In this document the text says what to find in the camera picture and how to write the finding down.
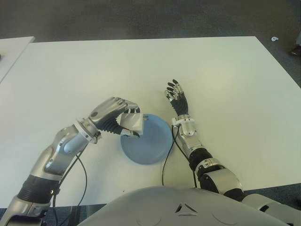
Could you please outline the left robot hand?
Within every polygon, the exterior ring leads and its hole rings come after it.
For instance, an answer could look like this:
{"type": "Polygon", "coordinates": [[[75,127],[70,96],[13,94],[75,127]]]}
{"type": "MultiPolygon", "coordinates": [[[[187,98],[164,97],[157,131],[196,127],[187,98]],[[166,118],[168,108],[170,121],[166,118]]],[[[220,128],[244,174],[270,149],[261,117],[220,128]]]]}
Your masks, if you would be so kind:
{"type": "Polygon", "coordinates": [[[127,137],[140,137],[135,131],[120,126],[117,118],[122,113],[140,112],[139,106],[120,97],[110,97],[99,104],[90,114],[89,119],[101,131],[127,137]]]}

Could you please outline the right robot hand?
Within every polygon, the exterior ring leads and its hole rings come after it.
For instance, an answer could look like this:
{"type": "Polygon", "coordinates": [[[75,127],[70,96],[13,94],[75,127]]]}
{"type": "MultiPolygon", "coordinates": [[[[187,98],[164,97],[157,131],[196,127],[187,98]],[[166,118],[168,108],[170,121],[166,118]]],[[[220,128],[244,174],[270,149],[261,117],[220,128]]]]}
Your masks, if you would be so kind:
{"type": "Polygon", "coordinates": [[[180,83],[173,79],[172,82],[168,82],[167,85],[165,96],[169,100],[176,114],[178,116],[188,115],[188,102],[180,83]]]}

